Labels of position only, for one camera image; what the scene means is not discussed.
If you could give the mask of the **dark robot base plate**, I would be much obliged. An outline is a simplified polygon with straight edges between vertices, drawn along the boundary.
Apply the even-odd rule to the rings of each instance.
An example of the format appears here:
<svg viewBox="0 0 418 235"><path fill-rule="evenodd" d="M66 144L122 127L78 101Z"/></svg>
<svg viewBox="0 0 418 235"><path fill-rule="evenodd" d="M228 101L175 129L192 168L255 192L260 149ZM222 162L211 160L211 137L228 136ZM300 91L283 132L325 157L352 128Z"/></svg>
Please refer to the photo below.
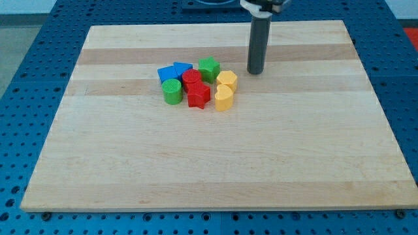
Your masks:
<svg viewBox="0 0 418 235"><path fill-rule="evenodd" d="M239 0L180 0L180 3L184 12L241 9Z"/></svg>

